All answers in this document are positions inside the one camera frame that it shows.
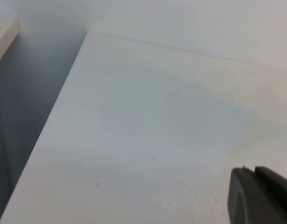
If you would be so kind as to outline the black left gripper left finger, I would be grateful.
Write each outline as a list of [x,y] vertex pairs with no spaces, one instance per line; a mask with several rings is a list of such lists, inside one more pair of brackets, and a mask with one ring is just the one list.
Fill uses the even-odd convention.
[[231,171],[228,214],[231,224],[287,224],[284,210],[258,180],[255,170]]

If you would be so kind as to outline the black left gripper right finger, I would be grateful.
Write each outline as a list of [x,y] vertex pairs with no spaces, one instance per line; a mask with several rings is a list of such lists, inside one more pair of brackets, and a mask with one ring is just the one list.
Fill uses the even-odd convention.
[[267,167],[255,167],[255,175],[272,198],[287,210],[287,179]]

